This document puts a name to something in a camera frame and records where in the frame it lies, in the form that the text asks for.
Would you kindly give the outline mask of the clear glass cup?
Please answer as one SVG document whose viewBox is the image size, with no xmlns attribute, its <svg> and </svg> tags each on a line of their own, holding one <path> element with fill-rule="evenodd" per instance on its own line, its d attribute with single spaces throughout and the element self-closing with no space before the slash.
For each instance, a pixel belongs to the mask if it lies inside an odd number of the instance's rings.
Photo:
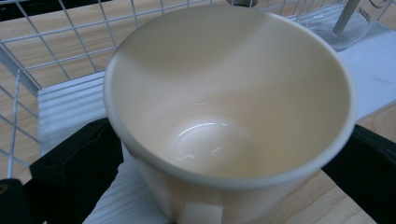
<svg viewBox="0 0 396 224">
<path fill-rule="evenodd" d="M 361 0 L 343 33 L 332 32 L 348 0 L 304 0 L 296 21 L 326 41 L 334 50 L 349 48 L 369 31 L 378 4 Z"/>
</svg>

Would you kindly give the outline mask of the dark round object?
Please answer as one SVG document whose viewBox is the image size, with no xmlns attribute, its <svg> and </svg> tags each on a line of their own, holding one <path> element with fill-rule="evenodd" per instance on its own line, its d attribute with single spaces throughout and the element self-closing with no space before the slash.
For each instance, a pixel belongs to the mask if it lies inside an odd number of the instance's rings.
<svg viewBox="0 0 396 224">
<path fill-rule="evenodd" d="M 258 4 L 258 0 L 226 0 L 231 6 L 236 7 L 255 7 Z"/>
</svg>

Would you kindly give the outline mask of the white wire rack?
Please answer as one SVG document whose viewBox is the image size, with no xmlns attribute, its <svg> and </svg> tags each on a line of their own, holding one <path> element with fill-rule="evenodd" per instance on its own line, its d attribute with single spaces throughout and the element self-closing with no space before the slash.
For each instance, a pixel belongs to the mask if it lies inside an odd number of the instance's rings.
<svg viewBox="0 0 396 224">
<path fill-rule="evenodd" d="M 303 0 L 253 7 L 292 18 Z M 115 47 L 145 22 L 226 0 L 0 0 L 0 179 L 30 179 L 39 152 L 39 91 L 105 70 Z"/>
</svg>

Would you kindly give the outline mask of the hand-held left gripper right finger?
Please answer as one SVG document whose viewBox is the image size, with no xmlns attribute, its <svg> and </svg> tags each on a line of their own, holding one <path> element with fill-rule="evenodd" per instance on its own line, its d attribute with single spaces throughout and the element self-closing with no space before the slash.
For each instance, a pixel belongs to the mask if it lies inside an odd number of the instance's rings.
<svg viewBox="0 0 396 224">
<path fill-rule="evenodd" d="M 322 170 L 377 224 L 396 224 L 396 143 L 356 125 Z"/>
</svg>

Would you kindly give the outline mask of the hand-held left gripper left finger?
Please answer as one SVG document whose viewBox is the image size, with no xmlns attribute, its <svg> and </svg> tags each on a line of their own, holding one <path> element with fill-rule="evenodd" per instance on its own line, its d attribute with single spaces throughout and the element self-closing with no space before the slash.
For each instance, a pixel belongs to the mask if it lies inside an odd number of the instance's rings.
<svg viewBox="0 0 396 224">
<path fill-rule="evenodd" d="M 82 224 L 123 163 L 120 139 L 108 119 L 86 124 L 30 166 L 37 224 Z"/>
</svg>

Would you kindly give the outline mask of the cream ceramic cup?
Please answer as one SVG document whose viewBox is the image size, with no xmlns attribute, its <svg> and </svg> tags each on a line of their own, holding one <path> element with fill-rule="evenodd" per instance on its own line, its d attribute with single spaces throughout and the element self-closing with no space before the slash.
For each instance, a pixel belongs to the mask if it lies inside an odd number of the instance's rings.
<svg viewBox="0 0 396 224">
<path fill-rule="evenodd" d="M 108 63 L 110 123 L 176 224 L 248 224 L 346 144 L 357 97 L 335 51 L 246 7 L 190 7 Z"/>
</svg>

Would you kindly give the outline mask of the white stick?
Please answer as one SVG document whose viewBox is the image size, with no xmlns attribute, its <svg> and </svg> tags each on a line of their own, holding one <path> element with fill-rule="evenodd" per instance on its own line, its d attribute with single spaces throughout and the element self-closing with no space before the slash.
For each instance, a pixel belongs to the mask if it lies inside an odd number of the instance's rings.
<svg viewBox="0 0 396 224">
<path fill-rule="evenodd" d="M 347 23 L 351 19 L 353 13 L 355 12 L 356 8 L 358 7 L 361 0 L 348 0 L 343 11 L 340 14 L 336 24 L 334 25 L 332 32 L 335 35 L 339 35 L 343 33 L 345 30 Z"/>
</svg>

